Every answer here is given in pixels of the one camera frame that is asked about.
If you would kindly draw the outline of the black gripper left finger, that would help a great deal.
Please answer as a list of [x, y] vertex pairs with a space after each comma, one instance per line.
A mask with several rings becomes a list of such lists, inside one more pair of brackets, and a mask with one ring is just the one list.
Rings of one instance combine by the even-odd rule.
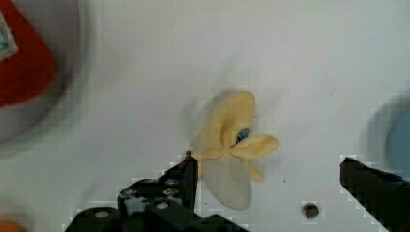
[[248, 232], [220, 215], [194, 211], [198, 163], [191, 152], [156, 179], [121, 190], [117, 206], [94, 207], [74, 217], [64, 232]]

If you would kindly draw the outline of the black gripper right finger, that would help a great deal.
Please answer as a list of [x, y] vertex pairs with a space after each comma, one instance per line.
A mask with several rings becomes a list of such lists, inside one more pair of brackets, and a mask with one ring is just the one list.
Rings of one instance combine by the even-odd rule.
[[352, 158], [345, 158], [339, 165], [339, 181], [389, 232], [409, 232], [408, 181]]

